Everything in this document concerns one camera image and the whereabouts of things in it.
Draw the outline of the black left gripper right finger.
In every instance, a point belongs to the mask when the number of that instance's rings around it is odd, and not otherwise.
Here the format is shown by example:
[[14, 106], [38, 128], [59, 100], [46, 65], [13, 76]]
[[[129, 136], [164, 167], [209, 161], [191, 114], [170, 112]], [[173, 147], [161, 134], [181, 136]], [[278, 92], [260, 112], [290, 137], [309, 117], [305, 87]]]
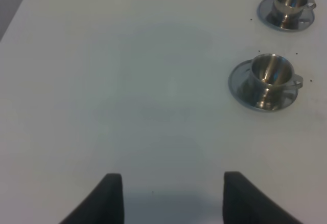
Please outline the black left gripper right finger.
[[301, 224], [236, 171], [224, 173], [223, 222]]

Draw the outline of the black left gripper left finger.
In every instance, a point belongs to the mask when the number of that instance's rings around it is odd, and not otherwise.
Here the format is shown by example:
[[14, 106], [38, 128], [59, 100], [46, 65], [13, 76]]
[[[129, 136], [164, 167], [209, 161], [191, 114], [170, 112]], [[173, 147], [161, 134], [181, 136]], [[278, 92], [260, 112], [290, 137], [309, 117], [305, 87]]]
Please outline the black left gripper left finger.
[[118, 173], [106, 174], [92, 192], [62, 223], [124, 223], [123, 181]]

